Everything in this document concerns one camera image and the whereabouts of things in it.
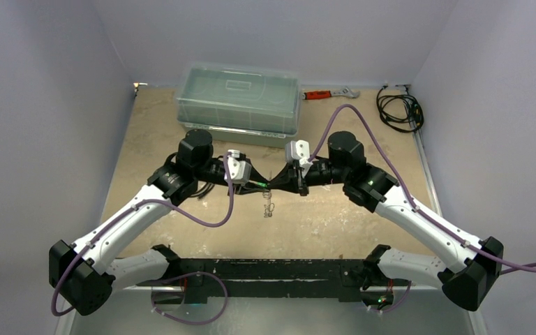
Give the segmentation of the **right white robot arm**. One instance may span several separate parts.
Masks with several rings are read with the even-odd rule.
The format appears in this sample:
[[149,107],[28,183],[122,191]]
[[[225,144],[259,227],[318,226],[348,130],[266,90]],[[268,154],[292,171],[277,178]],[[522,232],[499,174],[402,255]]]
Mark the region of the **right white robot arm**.
[[352,133],[330,135],[327,149],[326,158],[310,161],[307,142],[290,142],[285,167],[269,181],[269,190],[306,196],[311,186],[342,184],[351,202],[395,223],[434,253],[380,244],[364,260],[364,288],[407,280],[438,288],[457,306],[476,311],[500,275],[503,244],[465,232],[407,195],[396,177],[367,163],[364,146]]

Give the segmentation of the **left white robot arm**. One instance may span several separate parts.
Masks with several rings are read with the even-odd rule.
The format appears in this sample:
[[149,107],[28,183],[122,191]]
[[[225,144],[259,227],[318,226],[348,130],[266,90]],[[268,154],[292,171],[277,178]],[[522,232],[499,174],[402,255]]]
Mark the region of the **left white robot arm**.
[[[226,186],[228,207],[216,222],[180,209],[180,205],[207,182]],[[158,280],[176,283],[180,266],[168,258],[167,248],[154,248],[136,258],[118,255],[150,225],[177,212],[206,228],[219,228],[231,218],[238,188],[248,184],[266,189],[269,180],[259,174],[246,154],[231,149],[214,156],[213,137],[202,129],[188,131],[177,151],[147,179],[145,185],[119,211],[73,243],[56,242],[49,250],[49,281],[54,288],[50,308],[61,317],[72,311],[89,315],[118,289]]]

